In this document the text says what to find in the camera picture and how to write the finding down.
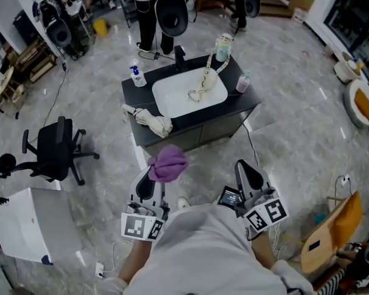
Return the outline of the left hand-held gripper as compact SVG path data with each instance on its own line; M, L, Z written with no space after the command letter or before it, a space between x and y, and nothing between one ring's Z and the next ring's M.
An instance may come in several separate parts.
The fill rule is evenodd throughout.
M148 173L149 167L146 167L130 184L131 201L121 214L121 235L134 240L153 242L162 232L170 208L164 201L165 184L151 181ZM149 205L137 203L142 201Z

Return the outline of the purple cloth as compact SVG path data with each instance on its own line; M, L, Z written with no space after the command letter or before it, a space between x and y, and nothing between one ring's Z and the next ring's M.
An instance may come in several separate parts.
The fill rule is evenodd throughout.
M188 160L178 146L169 144L163 147L157 156L149 158L147 164L150 180L170 183L188 167Z

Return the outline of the person's left forearm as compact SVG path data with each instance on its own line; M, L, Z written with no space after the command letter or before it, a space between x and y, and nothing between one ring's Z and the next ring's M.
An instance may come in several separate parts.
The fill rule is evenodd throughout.
M134 242L132 250L125 260L119 278L129 284L135 274L141 270L149 258L152 243L137 240Z

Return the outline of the dark wooden sink cabinet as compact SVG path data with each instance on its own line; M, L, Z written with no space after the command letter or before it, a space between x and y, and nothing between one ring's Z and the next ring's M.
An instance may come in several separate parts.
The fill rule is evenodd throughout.
M179 74L174 64L146 73L148 84L144 87L135 87L131 79L122 82L125 103L134 108L147 109L152 115L159 116L156 101L153 96L152 86L155 82ZM195 128L203 127L214 120L232 116L244 111L250 111L261 103L261 99L252 86L249 86L245 93L236 91L236 84L242 74L240 66L235 59L230 59L228 67L220 73L221 80L228 91L227 99L214 106L192 112L190 114L172 119L173 129L169 137L180 135ZM134 117L130 117L130 124L137 146L151 146L163 139L154 134L148 127L136 122Z

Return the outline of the black gripper display screen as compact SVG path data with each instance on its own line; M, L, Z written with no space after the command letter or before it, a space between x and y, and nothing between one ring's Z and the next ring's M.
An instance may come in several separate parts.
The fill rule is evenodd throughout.
M217 204L235 210L236 206L242 202L243 198L240 191L229 186L225 186Z

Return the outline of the person's white shirt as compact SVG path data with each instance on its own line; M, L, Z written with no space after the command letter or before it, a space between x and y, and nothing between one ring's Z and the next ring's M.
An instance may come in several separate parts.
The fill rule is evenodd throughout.
M228 207L190 206L172 213L144 267L127 284L108 278L100 295L315 295L287 262L263 267L243 222Z

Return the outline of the pink bottle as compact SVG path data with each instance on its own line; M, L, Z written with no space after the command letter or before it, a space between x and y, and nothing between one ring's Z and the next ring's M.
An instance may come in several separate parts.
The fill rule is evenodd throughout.
M244 93L248 86L250 85L250 71L245 70L239 77L236 85L236 91L239 93Z

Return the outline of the white sink basin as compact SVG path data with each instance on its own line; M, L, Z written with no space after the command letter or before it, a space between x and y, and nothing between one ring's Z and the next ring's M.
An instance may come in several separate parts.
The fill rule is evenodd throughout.
M198 68L155 82L152 92L159 112L174 119L224 102L228 91L214 69L209 72L216 80L214 87L203 93L199 102L188 98L189 91L200 89L203 74L204 68Z

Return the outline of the black office chair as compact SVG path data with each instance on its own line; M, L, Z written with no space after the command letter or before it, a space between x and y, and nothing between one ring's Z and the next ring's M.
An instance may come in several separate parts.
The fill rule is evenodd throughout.
M73 132L73 121L60 116L56 123L40 129L37 146L34 147L28 139L29 131L25 130L22 153L32 152L36 161L18 164L12 154L3 154L0 156L0 178L6 179L17 171L29 170L31 177L41 176L51 183L55 180L63 181L71 171L77 185L83 186L85 181L80 178L74 160L83 157L93 157L95 160L100 158L96 152L82 152L78 139L86 133L83 128Z

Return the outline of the large orange cushion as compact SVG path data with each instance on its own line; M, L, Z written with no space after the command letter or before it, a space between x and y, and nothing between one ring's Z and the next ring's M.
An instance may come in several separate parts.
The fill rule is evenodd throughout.
M349 241L361 222L362 216L362 203L357 191L349 198L333 223L333 242L337 248L342 248Z

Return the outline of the round grey pouf seat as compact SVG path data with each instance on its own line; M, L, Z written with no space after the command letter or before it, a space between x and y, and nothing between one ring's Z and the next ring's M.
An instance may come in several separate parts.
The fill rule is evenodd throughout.
M369 99L369 85L360 80L350 82L344 91L344 107L351 121L359 128L369 128L369 121L361 114L354 103L355 93L361 89Z

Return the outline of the black faucet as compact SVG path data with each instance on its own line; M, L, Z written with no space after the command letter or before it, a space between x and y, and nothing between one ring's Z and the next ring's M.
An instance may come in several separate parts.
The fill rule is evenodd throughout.
M185 52L180 45L174 47L175 67L176 70L184 73L188 71L188 67L185 61Z

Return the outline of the white round side table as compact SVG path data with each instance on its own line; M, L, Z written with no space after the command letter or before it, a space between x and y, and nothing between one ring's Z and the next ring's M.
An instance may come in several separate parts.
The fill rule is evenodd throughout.
M338 79L348 84L354 80L362 80L361 73L357 69L357 64L354 59L346 52L342 52L338 62L334 65L333 70Z

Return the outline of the wooden shelf rack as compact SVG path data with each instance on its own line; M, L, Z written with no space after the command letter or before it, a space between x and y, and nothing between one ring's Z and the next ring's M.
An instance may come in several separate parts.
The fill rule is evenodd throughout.
M17 58L15 69L32 84L56 65L57 57L38 37Z

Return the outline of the yellow bin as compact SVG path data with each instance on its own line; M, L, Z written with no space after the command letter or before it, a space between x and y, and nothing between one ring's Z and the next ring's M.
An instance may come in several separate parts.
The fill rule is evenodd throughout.
M93 29L100 37L105 37L108 34L108 25L104 18L95 20L93 22Z

